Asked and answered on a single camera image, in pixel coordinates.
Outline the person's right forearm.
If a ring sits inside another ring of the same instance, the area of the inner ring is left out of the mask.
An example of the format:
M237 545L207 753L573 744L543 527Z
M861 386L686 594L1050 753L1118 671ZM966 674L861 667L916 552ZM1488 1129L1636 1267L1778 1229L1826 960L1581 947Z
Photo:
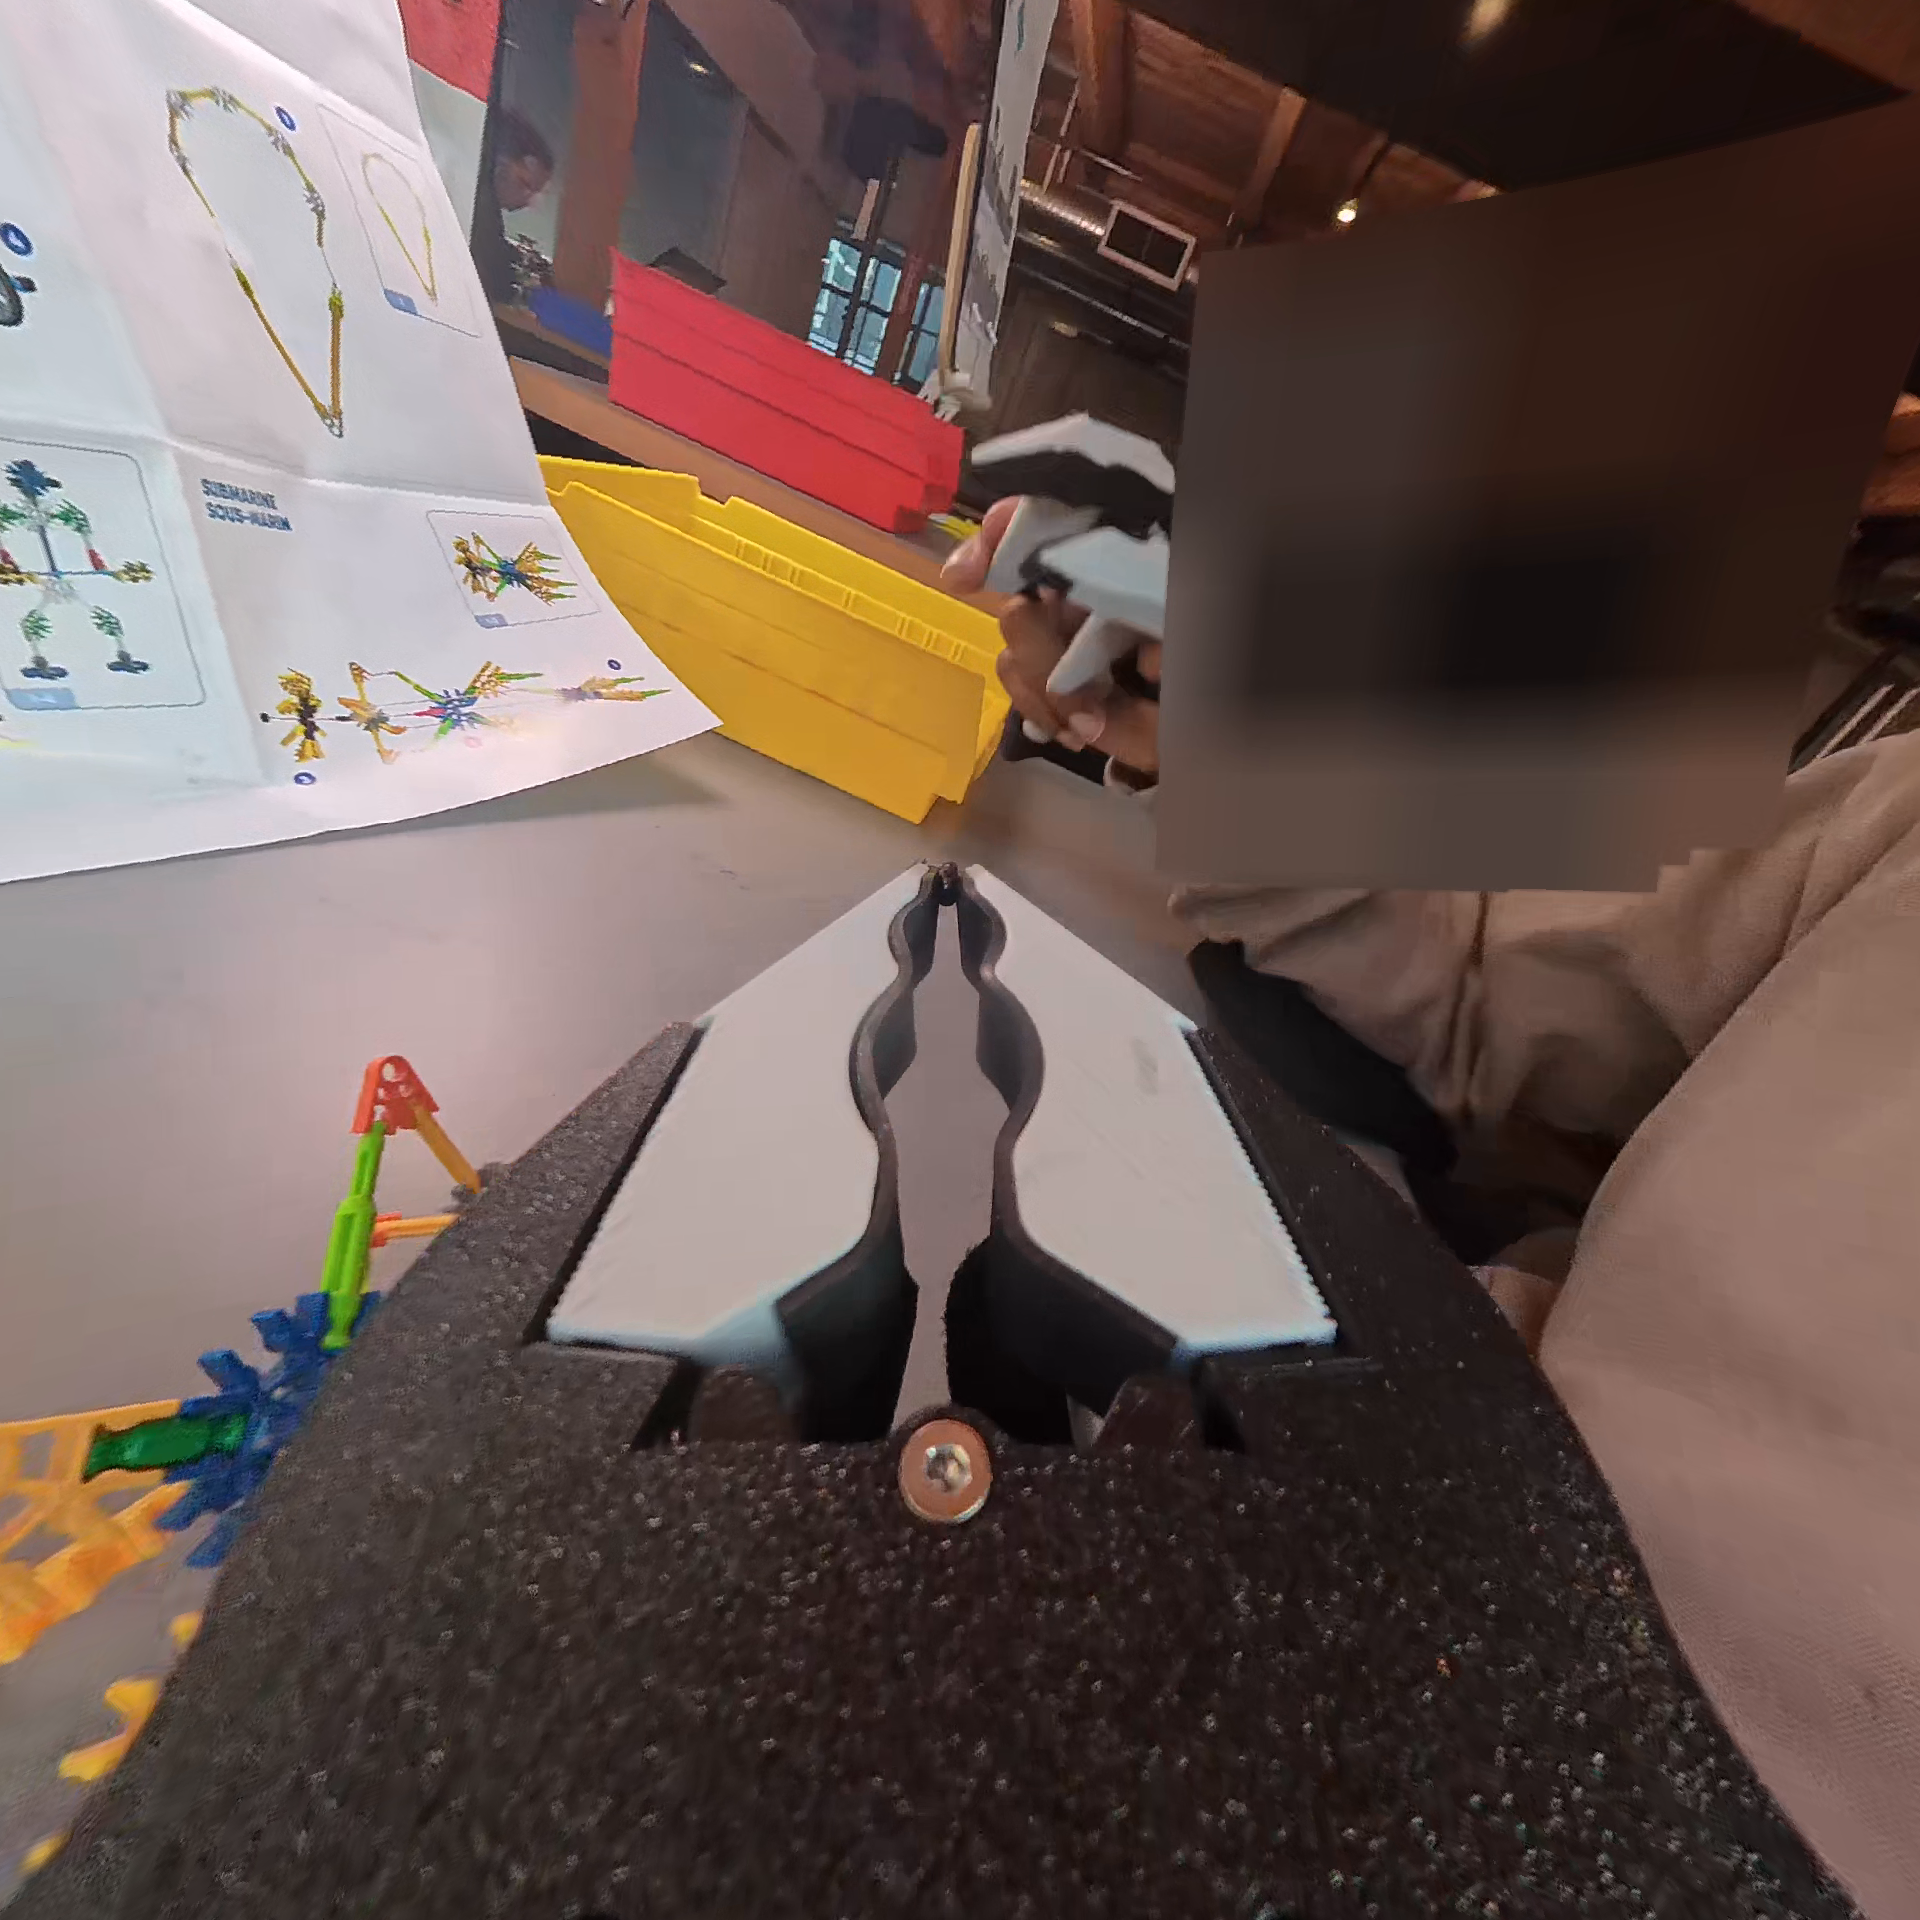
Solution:
M1620 1141L1695 1055L1684 947L1725 855L1644 894L1184 883L1173 914L1285 977L1469 1134Z

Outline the dark framed window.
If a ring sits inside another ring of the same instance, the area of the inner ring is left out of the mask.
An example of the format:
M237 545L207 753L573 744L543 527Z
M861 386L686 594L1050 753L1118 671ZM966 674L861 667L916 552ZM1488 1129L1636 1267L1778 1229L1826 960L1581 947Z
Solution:
M892 381L920 389L934 362L944 322L944 279L926 271L912 279L898 243L861 251L849 225L832 235L814 297L806 344L864 371L880 375L888 326L904 315L900 354Z

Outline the wall air vent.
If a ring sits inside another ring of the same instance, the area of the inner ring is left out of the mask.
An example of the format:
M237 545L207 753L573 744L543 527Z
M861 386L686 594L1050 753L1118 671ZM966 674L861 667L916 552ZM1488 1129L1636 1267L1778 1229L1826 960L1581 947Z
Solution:
M1140 281L1180 293L1191 274L1197 238L1134 202L1112 201L1094 251Z

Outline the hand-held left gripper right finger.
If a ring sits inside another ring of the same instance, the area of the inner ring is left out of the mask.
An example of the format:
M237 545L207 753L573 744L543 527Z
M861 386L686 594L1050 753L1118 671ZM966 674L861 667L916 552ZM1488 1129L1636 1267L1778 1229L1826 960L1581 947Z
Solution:
M1005 1107L974 1287L992 1350L1093 1413L1143 1375L1332 1355L1194 1021L986 870L959 872L959 947Z

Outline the grey desk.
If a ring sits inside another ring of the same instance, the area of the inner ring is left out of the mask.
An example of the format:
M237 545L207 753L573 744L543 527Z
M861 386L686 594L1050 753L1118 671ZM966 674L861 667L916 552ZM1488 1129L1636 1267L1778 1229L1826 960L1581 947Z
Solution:
M513 1160L922 858L983 863L1197 1016L1126 799L997 760L912 824L700 735L366 831L1 896L4 1417L167 1401L320 1277L370 1058Z

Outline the red storage bin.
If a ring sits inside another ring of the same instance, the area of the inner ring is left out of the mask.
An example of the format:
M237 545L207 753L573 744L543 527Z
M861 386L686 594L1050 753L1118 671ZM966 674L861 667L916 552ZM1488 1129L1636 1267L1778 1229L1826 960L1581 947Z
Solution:
M948 513L964 435L919 397L612 255L612 403L888 534Z

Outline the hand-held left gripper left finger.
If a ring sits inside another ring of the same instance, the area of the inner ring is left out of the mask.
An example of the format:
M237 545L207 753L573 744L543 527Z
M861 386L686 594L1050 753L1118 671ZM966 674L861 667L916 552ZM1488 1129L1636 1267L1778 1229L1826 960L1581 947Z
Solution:
M919 1287L885 1097L938 915L942 874L902 870L696 1021L549 1344L740 1368L804 1432L892 1427Z

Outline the hanging white banner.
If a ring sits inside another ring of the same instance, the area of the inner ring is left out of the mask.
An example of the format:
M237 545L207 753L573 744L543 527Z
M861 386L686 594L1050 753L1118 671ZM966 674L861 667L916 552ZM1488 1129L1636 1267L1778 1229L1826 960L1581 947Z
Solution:
M1026 143L1036 125L1055 1L999 3L992 91L966 128L944 271L929 392L944 417L983 414L1017 240Z

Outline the person's right hand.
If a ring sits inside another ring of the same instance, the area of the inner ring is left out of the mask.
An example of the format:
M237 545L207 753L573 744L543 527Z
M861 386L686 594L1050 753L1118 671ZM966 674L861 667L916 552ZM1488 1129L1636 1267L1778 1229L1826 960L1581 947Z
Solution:
M942 585L951 594L980 597L999 545L1017 515L1020 496L992 503L976 533L944 562ZM1005 597L999 603L999 682L1023 729L1037 729L1065 752L1093 752L1106 760L1106 784L1145 793L1160 778L1160 656L1159 639L1128 632L1136 680L1153 687L1152 696L1112 687L1048 690L1058 661L1088 611L1053 589L1039 597Z

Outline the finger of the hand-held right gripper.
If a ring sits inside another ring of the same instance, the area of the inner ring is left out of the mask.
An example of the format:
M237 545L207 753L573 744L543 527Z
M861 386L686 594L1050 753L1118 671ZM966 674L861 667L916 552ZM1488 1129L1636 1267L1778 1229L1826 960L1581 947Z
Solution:
M972 447L972 474L997 496L1058 503L1169 503L1175 489L1159 443L1090 415L985 438Z
M1150 639L1162 639L1167 599L1167 539L1125 534L1119 527L1046 542L1036 552L1036 583L1093 617Z

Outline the colourful toy construction model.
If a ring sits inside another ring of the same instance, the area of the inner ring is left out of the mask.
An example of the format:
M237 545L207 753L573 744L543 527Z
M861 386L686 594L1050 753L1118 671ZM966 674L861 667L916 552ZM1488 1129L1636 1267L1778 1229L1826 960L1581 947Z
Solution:
M4 1422L4 1663L23 1661L176 1543L185 1543L185 1570L218 1571L271 1466L378 1304L374 1255L438 1239L488 1184L488 1171L448 1135L415 1067L397 1054L366 1067L349 1131L352 1170L327 1226L320 1283L290 1304L252 1314L256 1357L206 1350L197 1395ZM448 1174L441 1210L378 1203L389 1144L407 1135Z

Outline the printed instruction sheet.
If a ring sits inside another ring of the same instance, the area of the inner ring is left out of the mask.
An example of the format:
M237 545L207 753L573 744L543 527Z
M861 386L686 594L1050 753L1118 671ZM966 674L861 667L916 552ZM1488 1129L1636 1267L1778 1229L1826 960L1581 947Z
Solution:
M397 3L4 1L1 878L714 730L545 496Z

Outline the person's brown hoodie torso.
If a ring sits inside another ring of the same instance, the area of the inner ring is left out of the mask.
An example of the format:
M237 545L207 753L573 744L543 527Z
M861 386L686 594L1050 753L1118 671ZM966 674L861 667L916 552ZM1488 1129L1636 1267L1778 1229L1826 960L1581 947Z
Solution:
M1677 1639L1870 1915L1916 1915L1916 735L1725 855L1695 1055L1618 1144L1542 1365Z

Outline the yellow storage bin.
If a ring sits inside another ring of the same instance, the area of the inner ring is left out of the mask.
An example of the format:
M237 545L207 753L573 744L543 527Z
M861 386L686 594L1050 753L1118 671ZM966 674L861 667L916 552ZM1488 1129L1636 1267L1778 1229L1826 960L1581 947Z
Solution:
M722 735L914 824L999 753L985 610L686 473L540 465L598 585Z

